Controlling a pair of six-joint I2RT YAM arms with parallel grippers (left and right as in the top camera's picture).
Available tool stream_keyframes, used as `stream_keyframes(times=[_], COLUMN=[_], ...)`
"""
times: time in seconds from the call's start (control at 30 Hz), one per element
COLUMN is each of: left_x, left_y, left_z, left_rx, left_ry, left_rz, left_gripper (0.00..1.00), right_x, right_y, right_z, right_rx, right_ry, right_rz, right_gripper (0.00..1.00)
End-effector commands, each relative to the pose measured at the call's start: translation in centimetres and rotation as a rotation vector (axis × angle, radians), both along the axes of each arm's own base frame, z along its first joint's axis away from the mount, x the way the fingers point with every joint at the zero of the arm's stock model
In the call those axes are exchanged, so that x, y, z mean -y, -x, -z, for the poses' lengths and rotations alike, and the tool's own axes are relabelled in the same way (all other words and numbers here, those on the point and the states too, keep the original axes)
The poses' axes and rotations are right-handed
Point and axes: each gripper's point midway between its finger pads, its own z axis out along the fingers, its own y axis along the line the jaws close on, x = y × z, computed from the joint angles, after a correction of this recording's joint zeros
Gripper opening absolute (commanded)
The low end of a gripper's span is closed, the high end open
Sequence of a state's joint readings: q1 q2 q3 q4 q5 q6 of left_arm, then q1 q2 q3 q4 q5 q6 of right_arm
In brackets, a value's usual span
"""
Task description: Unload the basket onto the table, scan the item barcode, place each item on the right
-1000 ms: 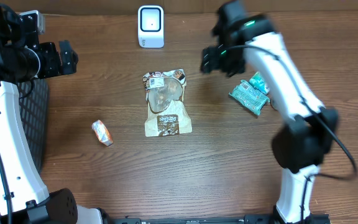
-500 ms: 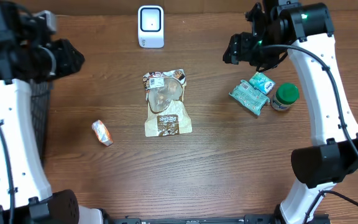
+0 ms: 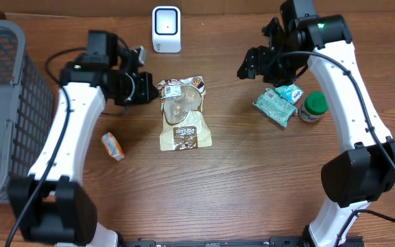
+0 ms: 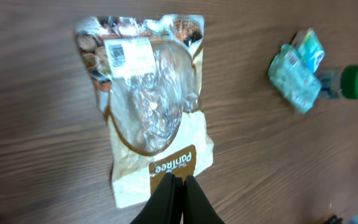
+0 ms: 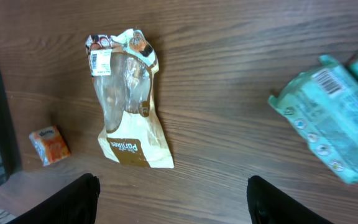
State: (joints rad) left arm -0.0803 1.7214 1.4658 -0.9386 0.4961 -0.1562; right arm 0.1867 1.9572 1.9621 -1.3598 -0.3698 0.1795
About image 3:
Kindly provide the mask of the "small teal tissue pack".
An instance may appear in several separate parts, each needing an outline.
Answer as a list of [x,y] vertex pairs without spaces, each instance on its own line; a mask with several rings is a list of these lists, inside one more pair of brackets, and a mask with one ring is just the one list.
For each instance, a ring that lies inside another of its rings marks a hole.
[[304,91],[295,84],[277,87],[275,88],[275,92],[292,105],[295,105],[304,94]]

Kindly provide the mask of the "long teal wipes pack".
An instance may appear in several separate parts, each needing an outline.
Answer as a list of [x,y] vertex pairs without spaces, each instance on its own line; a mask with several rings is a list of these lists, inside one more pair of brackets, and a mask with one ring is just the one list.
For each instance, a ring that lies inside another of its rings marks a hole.
[[270,88],[266,88],[252,105],[284,128],[287,127],[292,115],[298,112],[295,106]]

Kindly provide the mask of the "green lid jar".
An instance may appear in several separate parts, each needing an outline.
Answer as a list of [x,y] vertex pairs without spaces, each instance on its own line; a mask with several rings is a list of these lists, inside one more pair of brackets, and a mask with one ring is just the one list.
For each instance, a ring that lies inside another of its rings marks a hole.
[[318,121],[328,110],[326,98],[321,91],[312,92],[307,96],[298,110],[298,115],[305,122]]

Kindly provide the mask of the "brown snack pouch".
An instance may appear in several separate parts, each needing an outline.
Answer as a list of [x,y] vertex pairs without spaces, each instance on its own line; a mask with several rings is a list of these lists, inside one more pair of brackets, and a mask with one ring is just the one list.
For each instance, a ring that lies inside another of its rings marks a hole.
[[158,83],[163,131],[162,151],[190,150],[212,146],[212,136],[203,116],[206,88],[203,77],[169,79]]

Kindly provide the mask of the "orange snack packet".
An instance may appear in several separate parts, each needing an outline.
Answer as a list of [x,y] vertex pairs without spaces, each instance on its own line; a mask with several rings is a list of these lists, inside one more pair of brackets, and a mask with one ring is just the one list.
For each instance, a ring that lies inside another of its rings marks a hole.
[[119,142],[110,132],[107,132],[101,137],[101,142],[104,144],[109,156],[111,156],[113,159],[116,161],[121,161],[125,158],[125,154],[119,145]]

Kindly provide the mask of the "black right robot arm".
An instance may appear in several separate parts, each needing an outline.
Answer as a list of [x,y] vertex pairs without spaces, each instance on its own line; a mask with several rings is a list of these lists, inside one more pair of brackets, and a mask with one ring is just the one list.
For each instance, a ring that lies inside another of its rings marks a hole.
[[270,246],[362,246],[349,237],[355,220],[395,183],[395,140],[377,114],[357,66],[352,35],[341,15],[320,16],[312,1],[285,1],[263,29],[268,46],[248,50],[237,75],[261,75],[276,87],[305,71],[318,81],[339,139],[339,155],[321,180],[326,200],[303,233],[271,237]]

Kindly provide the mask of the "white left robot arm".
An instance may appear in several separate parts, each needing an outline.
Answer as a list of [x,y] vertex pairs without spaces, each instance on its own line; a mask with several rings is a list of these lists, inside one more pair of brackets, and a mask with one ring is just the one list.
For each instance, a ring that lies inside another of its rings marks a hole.
[[26,177],[13,178],[8,196],[16,223],[27,242],[52,246],[123,246],[120,233],[102,226],[83,190],[86,153],[97,120],[112,99],[118,106],[147,104],[157,98],[147,52],[124,39],[91,30],[55,78],[59,104],[45,144]]

